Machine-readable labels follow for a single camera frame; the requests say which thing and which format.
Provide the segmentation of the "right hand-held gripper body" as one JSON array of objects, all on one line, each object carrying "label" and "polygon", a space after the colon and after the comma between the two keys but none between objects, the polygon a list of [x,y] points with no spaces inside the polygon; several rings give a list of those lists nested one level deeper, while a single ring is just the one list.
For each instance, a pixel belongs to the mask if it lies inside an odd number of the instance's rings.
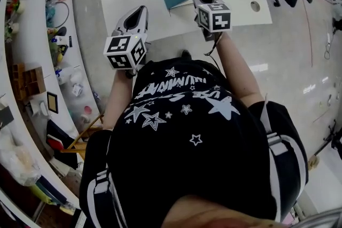
[{"label": "right hand-held gripper body", "polygon": [[223,0],[193,0],[195,22],[209,33],[231,30],[231,10]]}]

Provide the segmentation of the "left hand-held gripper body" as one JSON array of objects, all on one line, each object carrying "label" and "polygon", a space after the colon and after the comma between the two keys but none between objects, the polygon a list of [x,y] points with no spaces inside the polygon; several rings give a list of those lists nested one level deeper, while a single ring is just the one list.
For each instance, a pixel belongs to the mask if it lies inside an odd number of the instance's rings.
[{"label": "left hand-held gripper body", "polygon": [[146,55],[148,16],[147,7],[141,5],[119,19],[103,51],[113,69],[136,69]]}]

